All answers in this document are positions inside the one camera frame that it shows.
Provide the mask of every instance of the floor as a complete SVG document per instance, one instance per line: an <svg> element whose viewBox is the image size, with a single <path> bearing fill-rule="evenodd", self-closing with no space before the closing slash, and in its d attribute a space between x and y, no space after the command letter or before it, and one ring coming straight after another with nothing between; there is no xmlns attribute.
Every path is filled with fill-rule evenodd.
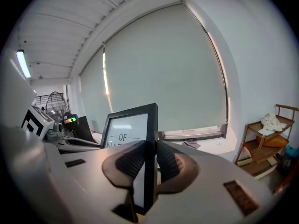
<svg viewBox="0 0 299 224"><path fill-rule="evenodd" d="M271 192L274 192L276 188L280 186L283 180L284 177L276 169L265 177L259 179L260 182L265 183L269 187Z"/></svg>

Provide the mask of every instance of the white wall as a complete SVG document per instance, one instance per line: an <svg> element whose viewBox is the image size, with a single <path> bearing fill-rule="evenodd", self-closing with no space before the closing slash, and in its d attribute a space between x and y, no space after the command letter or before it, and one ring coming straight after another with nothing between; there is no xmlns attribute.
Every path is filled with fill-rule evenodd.
<svg viewBox="0 0 299 224"><path fill-rule="evenodd" d="M67 88L67 85L63 85L63 90L64 90L64 100L65 100L65 101L67 101L67 96L68 96L68 94L67 94L68 91L67 91L66 88Z"/></svg>
<svg viewBox="0 0 299 224"><path fill-rule="evenodd" d="M36 96L16 57L19 47L15 30L16 28L8 38L0 57L0 123L9 127L21 126Z"/></svg>
<svg viewBox="0 0 299 224"><path fill-rule="evenodd" d="M64 86L62 84L56 85L32 85L33 90L36 91L36 96L50 95L52 92L56 91L58 93L64 92Z"/></svg>
<svg viewBox="0 0 299 224"><path fill-rule="evenodd" d="M299 106L299 57L294 34L279 11L267 0L191 0L203 26L213 21L211 32L220 52L224 38L235 62L237 76L230 75L230 64L223 61L230 83L240 83L241 117L236 117L238 150L246 123L275 112L275 104ZM234 122L235 107L231 107ZM298 147L298 126L294 126L290 145Z"/></svg>
<svg viewBox="0 0 299 224"><path fill-rule="evenodd" d="M81 97L81 81L80 76L75 76L68 85L68 96L70 110L72 114L77 114L78 117L85 116L85 110Z"/></svg>

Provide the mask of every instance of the fluorescent light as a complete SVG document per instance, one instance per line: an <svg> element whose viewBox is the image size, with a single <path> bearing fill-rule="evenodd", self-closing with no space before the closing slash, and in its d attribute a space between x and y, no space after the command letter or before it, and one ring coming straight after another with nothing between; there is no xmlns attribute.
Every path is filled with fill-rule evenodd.
<svg viewBox="0 0 299 224"><path fill-rule="evenodd" d="M110 112L113 113L112 105L111 105L111 100L110 100L110 96L109 96L107 73L106 73L105 47L104 47L104 53L103 53L103 75L104 75L104 84L105 84L105 90L106 90L106 95L107 95L107 99L108 99L108 104L109 104Z"/></svg>
<svg viewBox="0 0 299 224"><path fill-rule="evenodd" d="M113 125L114 129L132 129L131 125Z"/></svg>
<svg viewBox="0 0 299 224"><path fill-rule="evenodd" d="M228 97L228 124L230 123L230 97Z"/></svg>
<svg viewBox="0 0 299 224"><path fill-rule="evenodd" d="M31 78L30 72L28 70L26 60L25 60L25 55L24 55L24 50L18 50L17 51L17 58L20 63L20 66L22 68L22 71L25 75L26 78Z"/></svg>
<svg viewBox="0 0 299 224"><path fill-rule="evenodd" d="M220 63L220 66L221 66L221 71L223 73L224 83L225 83L226 86L228 86L228 78L227 78L226 73L225 73L224 65L223 65L222 58L221 58L220 52L218 50L218 47L216 46L216 43L214 42L214 39L211 36L210 32L208 32L207 35L210 38L210 41L211 41L213 47L215 48L215 52L216 52L216 54L219 58L219 63Z"/></svg>
<svg viewBox="0 0 299 224"><path fill-rule="evenodd" d="M104 83L105 83L106 95L109 95L107 73L106 73L106 58L105 58L105 53L103 53L103 74L104 74Z"/></svg>

